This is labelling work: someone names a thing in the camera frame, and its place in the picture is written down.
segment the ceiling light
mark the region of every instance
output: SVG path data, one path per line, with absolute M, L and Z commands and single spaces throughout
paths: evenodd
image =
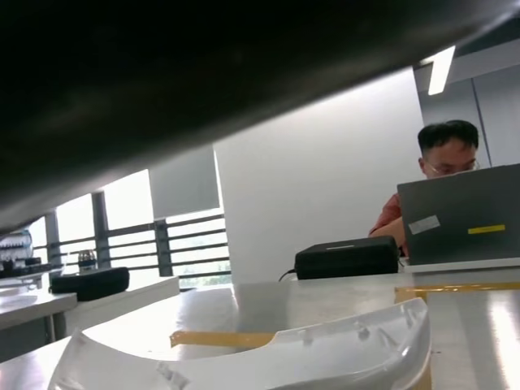
M 428 89 L 429 95 L 435 95 L 444 91 L 444 86 L 446 84 L 448 73 L 450 71 L 453 53 L 454 52 L 455 46 L 451 46 L 432 57 L 433 69 L 432 69 L 430 88 Z

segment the laptop lid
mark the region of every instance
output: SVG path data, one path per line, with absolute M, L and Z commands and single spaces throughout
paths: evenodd
M 520 164 L 397 190 L 411 265 L 520 257 Z

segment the man's arm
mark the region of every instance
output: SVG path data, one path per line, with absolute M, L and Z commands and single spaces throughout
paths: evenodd
M 370 237 L 392 236 L 397 243 L 397 247 L 402 246 L 406 238 L 405 237 L 405 227 L 403 217 L 393 220 L 388 225 L 380 227 L 370 234 Z

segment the black pouch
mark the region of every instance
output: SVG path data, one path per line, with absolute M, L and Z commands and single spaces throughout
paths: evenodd
M 106 268 L 82 274 L 62 275 L 51 281 L 53 294 L 76 293 L 78 301 L 93 301 L 128 288 L 128 268 Z
M 394 274 L 399 250 L 393 237 L 362 238 L 314 245 L 297 253 L 299 280 Z

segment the white plastic object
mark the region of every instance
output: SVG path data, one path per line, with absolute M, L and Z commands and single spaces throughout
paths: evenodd
M 137 357 L 74 333 L 51 390 L 405 390 L 426 370 L 430 325 L 420 298 L 279 331 L 263 347 L 180 362 Z

